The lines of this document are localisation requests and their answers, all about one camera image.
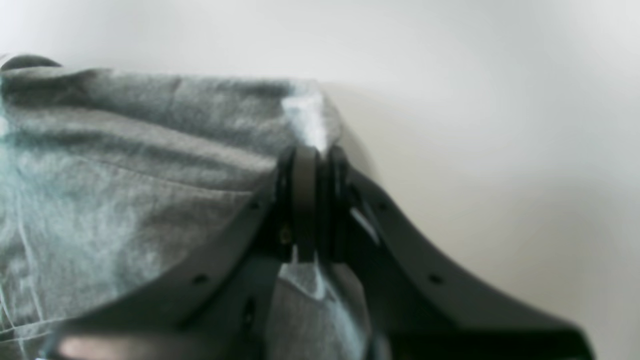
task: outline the white wall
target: white wall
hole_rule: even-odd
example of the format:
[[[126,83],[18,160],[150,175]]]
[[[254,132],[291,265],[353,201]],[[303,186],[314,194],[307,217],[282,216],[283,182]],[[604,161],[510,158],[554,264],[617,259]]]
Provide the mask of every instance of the white wall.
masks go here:
[[[639,19],[634,0],[0,0],[0,53],[317,78],[439,247],[634,360]]]

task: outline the black mount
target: black mount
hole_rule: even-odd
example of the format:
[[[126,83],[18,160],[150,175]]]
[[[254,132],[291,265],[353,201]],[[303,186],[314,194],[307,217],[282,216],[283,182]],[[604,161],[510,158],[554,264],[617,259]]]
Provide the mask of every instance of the black mount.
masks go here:
[[[48,360],[259,360],[282,263],[345,263],[372,325],[368,360],[592,360],[580,329],[491,288],[423,237],[342,149],[287,151],[219,237],[53,332]]]

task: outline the gray cloth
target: gray cloth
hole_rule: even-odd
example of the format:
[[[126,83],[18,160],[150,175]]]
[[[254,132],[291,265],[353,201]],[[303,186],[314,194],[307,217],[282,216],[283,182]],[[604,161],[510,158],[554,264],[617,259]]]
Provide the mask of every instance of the gray cloth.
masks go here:
[[[38,357],[60,321],[215,239],[288,145],[325,151],[340,134],[338,113],[313,81],[4,60],[0,360]],[[270,358],[361,357],[361,297],[325,273],[283,267],[269,317]]]

